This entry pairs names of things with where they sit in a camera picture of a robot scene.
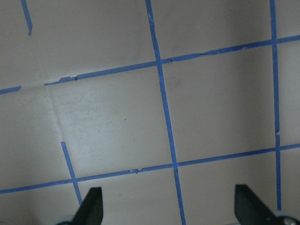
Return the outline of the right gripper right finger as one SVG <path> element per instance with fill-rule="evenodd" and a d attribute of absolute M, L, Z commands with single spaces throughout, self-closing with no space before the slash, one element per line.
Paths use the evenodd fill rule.
<path fill-rule="evenodd" d="M 245 184 L 235 185 L 234 214 L 241 225 L 279 225 L 275 214 Z"/>

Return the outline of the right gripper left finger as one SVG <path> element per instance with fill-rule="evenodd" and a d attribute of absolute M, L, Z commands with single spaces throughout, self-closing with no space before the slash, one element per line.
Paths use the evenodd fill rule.
<path fill-rule="evenodd" d="M 85 199 L 71 220 L 72 225 L 100 225 L 104 217 L 101 187 L 89 189 Z"/>

